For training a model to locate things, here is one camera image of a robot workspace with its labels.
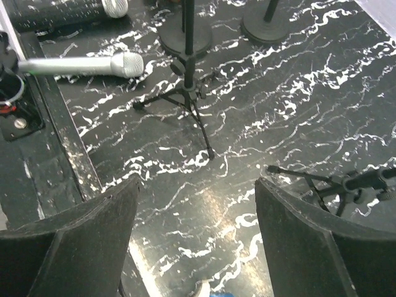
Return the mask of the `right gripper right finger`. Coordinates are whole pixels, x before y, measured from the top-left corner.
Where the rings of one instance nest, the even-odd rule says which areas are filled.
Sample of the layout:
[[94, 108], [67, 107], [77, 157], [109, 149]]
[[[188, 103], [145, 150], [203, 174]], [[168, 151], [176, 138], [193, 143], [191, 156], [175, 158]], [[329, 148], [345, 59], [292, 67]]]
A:
[[395, 296], [395, 233], [332, 215], [265, 178], [255, 198], [275, 296]]

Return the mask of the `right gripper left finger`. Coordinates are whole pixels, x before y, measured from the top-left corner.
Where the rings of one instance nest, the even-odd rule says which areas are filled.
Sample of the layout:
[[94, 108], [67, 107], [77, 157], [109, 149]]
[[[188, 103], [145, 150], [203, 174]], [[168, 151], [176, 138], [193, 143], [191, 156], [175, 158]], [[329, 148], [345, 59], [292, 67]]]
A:
[[52, 217], [1, 232], [1, 296], [116, 296], [137, 178]]

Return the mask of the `small black tripod stand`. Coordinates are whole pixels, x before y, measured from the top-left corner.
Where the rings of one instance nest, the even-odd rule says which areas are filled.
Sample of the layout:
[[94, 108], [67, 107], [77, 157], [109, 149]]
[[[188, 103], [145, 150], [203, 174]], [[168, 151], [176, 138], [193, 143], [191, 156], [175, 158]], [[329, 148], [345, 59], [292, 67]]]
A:
[[286, 170], [279, 166], [269, 165], [267, 171], [273, 174], [289, 174], [304, 178], [310, 190], [313, 204], [316, 200], [320, 208], [329, 211], [324, 199], [328, 196], [338, 195], [340, 204], [335, 213], [340, 217], [345, 206], [354, 203], [361, 204], [366, 198], [366, 189], [377, 191], [376, 199], [380, 202], [395, 199], [395, 191], [391, 190], [390, 182], [395, 178], [395, 168], [380, 168], [364, 173], [351, 171], [345, 176], [319, 176], [305, 172]]

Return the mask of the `black tripod stand with shockmount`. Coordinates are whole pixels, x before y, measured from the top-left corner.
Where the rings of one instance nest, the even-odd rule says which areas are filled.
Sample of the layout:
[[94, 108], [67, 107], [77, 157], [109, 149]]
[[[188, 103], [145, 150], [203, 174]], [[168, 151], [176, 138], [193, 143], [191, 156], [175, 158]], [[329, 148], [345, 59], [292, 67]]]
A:
[[176, 106], [184, 108], [189, 112], [189, 114], [194, 118], [196, 123], [201, 128], [207, 146], [209, 159], [213, 160], [215, 158], [215, 154], [209, 143], [205, 127], [202, 123], [202, 119], [197, 107], [197, 100], [199, 98], [205, 98], [202, 87], [204, 86], [206, 80], [215, 77], [215, 73], [212, 72], [209, 76], [204, 77], [203, 79], [197, 79], [194, 77], [196, 72], [196, 54], [194, 51], [194, 8], [194, 1], [184, 1], [183, 23], [185, 24], [186, 28], [185, 49], [184, 52], [178, 56], [177, 60], [174, 60], [170, 66], [176, 75], [183, 77], [183, 82], [179, 83], [174, 89], [166, 93], [159, 94], [143, 101], [137, 101], [133, 103], [132, 107], [135, 110], [142, 110], [145, 106], [155, 101], [166, 100]]

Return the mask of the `silver microphone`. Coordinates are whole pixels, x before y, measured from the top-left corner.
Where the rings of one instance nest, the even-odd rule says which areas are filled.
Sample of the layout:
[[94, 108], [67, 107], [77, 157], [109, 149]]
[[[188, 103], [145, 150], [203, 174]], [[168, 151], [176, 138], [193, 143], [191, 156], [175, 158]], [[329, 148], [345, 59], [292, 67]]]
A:
[[35, 58], [18, 62], [31, 75], [112, 75], [134, 78], [143, 75], [145, 64], [137, 53], [119, 52], [102, 57]]

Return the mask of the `black glitter microphone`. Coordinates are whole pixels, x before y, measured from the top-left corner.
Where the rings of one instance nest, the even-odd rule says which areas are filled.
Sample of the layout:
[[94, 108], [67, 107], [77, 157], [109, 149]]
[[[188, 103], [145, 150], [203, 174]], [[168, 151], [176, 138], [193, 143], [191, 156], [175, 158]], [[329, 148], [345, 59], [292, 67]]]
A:
[[4, 1], [19, 32], [54, 29], [66, 25], [119, 19], [127, 14], [127, 1]]

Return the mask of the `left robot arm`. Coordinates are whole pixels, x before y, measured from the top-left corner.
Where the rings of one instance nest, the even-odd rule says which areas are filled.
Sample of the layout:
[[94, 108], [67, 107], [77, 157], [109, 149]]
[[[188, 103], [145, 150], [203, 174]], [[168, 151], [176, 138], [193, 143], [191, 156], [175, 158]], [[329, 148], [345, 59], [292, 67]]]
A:
[[9, 45], [8, 34], [1, 31], [1, 105], [5, 106], [11, 106], [25, 90], [25, 82], [19, 76], [17, 54]]

